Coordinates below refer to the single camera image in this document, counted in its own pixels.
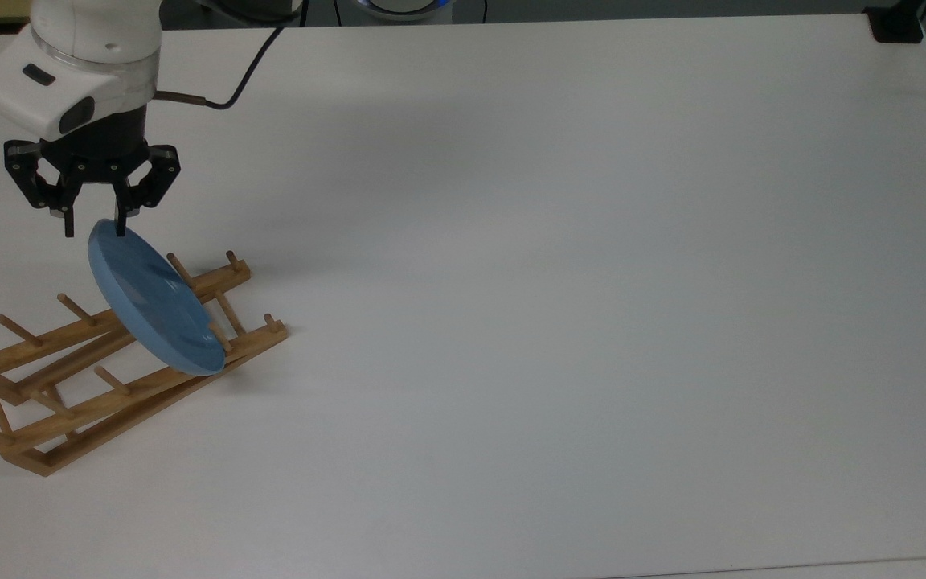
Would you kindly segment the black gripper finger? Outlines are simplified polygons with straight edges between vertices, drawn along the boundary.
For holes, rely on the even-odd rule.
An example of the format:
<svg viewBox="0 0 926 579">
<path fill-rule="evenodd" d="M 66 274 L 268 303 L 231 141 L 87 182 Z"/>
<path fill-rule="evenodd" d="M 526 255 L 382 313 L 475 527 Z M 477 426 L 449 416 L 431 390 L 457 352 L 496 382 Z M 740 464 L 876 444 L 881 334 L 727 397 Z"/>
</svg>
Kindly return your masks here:
<svg viewBox="0 0 926 579">
<path fill-rule="evenodd" d="M 78 182 L 71 167 L 59 169 L 55 184 L 39 173 L 44 159 L 43 142 L 4 142 L 3 160 L 8 175 L 14 180 L 23 198 L 35 209 L 54 211 L 64 221 L 64 235 L 75 237 L 74 202 L 78 195 Z"/>
<path fill-rule="evenodd" d="M 169 144 L 142 143 L 131 154 L 113 160 L 117 237 L 125 236 L 126 220 L 132 213 L 159 205 L 180 171 L 178 150 Z"/>
</svg>

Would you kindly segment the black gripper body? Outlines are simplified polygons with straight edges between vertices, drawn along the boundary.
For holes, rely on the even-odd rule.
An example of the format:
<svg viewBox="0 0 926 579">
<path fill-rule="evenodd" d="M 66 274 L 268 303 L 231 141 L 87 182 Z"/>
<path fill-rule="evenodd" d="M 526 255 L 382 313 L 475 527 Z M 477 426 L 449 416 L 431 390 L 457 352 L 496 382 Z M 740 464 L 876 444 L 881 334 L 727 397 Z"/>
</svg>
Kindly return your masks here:
<svg viewBox="0 0 926 579">
<path fill-rule="evenodd" d="M 44 142 L 43 158 L 62 175 L 80 164 L 91 177 L 119 171 L 131 175 L 150 160 L 146 115 L 142 106 L 89 122 L 56 142 Z"/>
</svg>

